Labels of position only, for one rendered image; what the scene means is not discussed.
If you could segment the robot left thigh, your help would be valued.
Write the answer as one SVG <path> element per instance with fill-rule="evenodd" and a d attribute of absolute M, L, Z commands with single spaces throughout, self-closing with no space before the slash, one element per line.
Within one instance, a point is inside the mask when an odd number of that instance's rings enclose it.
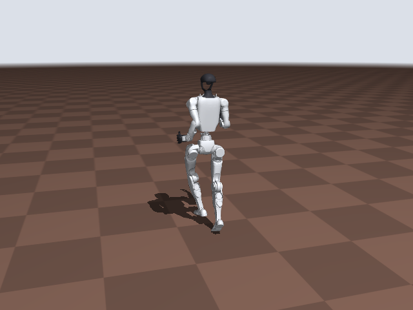
<path fill-rule="evenodd" d="M 185 150 L 185 167 L 187 175 L 191 175 L 193 182 L 199 180 L 198 174 L 195 172 L 196 157 L 199 154 L 199 145 L 189 144 Z"/>

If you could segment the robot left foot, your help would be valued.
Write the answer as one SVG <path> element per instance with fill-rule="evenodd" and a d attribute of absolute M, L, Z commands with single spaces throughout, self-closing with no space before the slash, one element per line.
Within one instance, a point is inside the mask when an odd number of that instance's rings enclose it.
<path fill-rule="evenodd" d="M 205 210 L 205 209 L 202 209 L 202 208 L 201 208 L 201 211 L 195 210 L 195 211 L 194 211 L 194 214 L 197 214 L 197 215 L 200 215 L 200 216 L 207 216 L 206 210 Z"/>

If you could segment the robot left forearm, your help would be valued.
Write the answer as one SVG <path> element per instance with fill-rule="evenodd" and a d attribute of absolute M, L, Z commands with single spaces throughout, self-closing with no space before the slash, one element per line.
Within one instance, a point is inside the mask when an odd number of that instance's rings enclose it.
<path fill-rule="evenodd" d="M 195 127 L 196 127 L 196 123 L 195 123 L 195 121 L 192 121 L 191 124 L 190 124 L 190 128 L 188 130 L 187 135 L 181 137 L 182 141 L 192 141 L 193 140 L 193 137 L 197 132 Z"/>

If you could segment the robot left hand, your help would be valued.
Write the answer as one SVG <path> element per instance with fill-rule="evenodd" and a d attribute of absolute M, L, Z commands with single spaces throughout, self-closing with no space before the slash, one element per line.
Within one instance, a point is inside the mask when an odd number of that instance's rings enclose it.
<path fill-rule="evenodd" d="M 186 136 L 186 135 L 182 135 L 182 134 L 180 134 L 180 131 L 178 132 L 178 135 L 177 135 L 177 141 L 178 141 L 178 143 L 182 143 L 182 142 L 186 142 L 186 141 L 182 141 L 182 136 Z"/>

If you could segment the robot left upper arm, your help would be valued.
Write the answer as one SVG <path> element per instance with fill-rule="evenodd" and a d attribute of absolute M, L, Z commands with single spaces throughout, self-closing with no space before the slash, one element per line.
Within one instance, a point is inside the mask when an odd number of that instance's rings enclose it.
<path fill-rule="evenodd" d="M 189 109 L 190 116 L 193 119 L 192 121 L 195 121 L 195 123 L 196 123 L 195 129 L 198 129 L 198 128 L 201 127 L 201 122 L 199 120 L 199 114 L 198 114 L 196 105 L 197 105 L 197 97 L 196 98 L 190 98 L 186 103 L 186 106 Z"/>

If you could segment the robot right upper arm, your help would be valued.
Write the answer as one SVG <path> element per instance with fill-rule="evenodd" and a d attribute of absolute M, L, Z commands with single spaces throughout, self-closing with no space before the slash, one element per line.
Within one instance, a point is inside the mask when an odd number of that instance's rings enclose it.
<path fill-rule="evenodd" d="M 228 111 L 228 101 L 227 99 L 220 98 L 221 100 L 221 115 L 223 120 L 221 121 L 222 128 L 229 128 L 229 111 Z"/>

